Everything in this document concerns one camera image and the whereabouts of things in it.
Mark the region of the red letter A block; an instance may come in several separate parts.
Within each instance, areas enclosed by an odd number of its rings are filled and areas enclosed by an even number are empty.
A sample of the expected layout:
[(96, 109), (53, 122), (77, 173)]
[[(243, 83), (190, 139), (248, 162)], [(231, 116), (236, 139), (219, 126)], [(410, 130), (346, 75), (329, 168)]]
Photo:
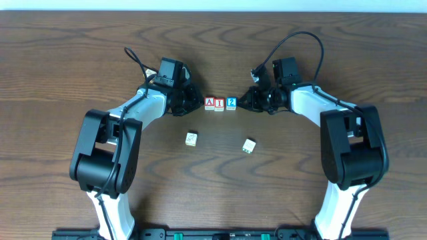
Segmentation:
[(206, 97), (204, 99), (204, 108), (206, 111), (213, 111), (215, 109), (215, 98), (214, 97)]

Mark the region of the blue number 2 block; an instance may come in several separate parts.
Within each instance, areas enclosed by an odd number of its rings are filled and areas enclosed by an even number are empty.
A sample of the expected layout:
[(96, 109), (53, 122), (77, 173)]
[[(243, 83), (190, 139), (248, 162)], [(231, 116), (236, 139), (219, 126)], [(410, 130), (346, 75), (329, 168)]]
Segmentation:
[(237, 108), (238, 99), (236, 97), (228, 97), (226, 99), (226, 110), (235, 111)]

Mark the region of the red letter I block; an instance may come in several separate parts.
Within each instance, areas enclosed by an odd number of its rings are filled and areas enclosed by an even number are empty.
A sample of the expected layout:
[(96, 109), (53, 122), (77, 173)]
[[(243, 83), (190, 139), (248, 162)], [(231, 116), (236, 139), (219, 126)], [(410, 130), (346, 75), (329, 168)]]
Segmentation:
[(225, 110), (225, 100), (224, 99), (220, 99), (220, 98), (215, 98), (214, 99), (214, 111), (224, 111)]

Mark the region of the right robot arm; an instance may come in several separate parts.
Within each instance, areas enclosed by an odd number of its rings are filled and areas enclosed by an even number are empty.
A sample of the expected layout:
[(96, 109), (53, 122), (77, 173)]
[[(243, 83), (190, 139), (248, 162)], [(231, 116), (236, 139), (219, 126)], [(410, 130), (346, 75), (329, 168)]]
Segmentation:
[(266, 69), (252, 70), (255, 85), (238, 107), (273, 115), (280, 107), (320, 127), (321, 162), (328, 186), (314, 219), (319, 239), (345, 239), (366, 192), (388, 170), (388, 155), (378, 110), (341, 101), (313, 83), (290, 74), (271, 84)]

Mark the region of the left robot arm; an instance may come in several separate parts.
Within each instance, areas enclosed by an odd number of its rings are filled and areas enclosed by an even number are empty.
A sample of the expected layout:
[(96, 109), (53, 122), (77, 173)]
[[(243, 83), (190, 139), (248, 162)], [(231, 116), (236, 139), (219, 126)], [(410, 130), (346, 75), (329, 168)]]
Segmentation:
[(193, 83), (169, 86), (153, 82), (143, 84), (119, 107), (85, 114), (69, 175), (87, 193), (97, 213), (99, 229), (87, 238), (135, 236), (127, 192), (136, 174), (143, 130), (167, 112), (183, 116), (202, 105), (203, 95)]

